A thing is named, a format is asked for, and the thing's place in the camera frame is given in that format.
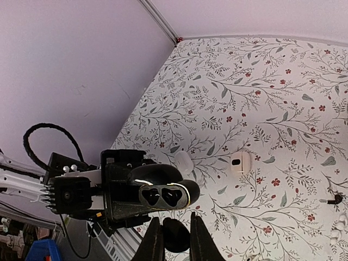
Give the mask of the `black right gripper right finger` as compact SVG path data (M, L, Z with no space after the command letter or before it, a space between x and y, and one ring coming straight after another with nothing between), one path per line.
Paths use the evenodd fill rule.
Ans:
M195 212L190 220L190 260L224 261L202 218Z

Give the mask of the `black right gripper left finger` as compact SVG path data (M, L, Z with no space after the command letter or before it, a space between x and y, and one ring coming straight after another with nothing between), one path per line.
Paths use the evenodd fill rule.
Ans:
M165 247L162 226L159 218L154 217L131 261L165 260Z

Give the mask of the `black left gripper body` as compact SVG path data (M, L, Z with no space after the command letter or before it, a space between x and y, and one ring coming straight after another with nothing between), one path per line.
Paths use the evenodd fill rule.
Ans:
M150 221L131 171L151 163L138 150L105 150L100 166L53 152L47 172L47 207L55 214L98 224L108 236Z

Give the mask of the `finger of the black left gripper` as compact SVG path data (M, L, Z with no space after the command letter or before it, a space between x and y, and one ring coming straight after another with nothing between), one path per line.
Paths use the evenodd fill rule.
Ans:
M130 172L135 168L115 163L104 167L105 210L111 222L121 222L137 215L156 212L140 203L139 188L127 182Z

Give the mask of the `black earbud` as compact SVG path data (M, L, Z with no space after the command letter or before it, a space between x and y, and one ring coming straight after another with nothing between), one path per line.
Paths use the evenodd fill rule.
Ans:
M177 219L166 217L162 224L164 246L173 253L181 253L190 247L190 232Z

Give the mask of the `black earbud charging case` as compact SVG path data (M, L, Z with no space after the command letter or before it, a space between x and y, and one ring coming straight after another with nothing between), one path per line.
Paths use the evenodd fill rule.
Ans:
M127 182L139 188L140 203L152 211L184 209L200 196L195 181L184 179L177 168L167 164L139 166L130 172Z

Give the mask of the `black earbud further back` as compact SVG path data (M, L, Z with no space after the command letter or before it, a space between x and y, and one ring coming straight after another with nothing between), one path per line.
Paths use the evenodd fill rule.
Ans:
M327 204L338 205L342 202L343 196L341 194L335 194L334 199L327 200Z

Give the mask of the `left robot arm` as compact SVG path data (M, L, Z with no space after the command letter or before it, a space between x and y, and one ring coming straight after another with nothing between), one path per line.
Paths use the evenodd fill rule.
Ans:
M182 179L175 167L147 159L139 150L105 150L99 166L53 153L47 171L1 155L2 194L90 221L109 235L148 222L153 212L176 209Z

